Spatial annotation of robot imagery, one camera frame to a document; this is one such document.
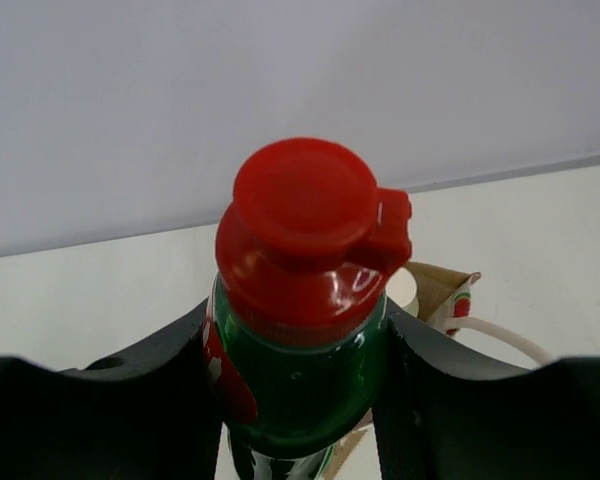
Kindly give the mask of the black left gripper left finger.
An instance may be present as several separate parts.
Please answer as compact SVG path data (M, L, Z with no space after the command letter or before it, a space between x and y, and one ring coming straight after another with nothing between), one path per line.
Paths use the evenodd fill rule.
M0 479L212 479L205 304L85 369L0 357Z

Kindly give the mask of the sage green lotion bottle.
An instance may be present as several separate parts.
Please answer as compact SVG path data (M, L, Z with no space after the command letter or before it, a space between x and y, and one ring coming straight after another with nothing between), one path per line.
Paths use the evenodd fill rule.
M419 314L418 285L405 267L397 270L386 285L387 296L410 315Z

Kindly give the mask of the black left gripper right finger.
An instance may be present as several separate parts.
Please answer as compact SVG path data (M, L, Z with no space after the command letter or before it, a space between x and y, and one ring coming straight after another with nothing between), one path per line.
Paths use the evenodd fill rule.
M600 357L527 370L389 302L373 407L385 479L600 479Z

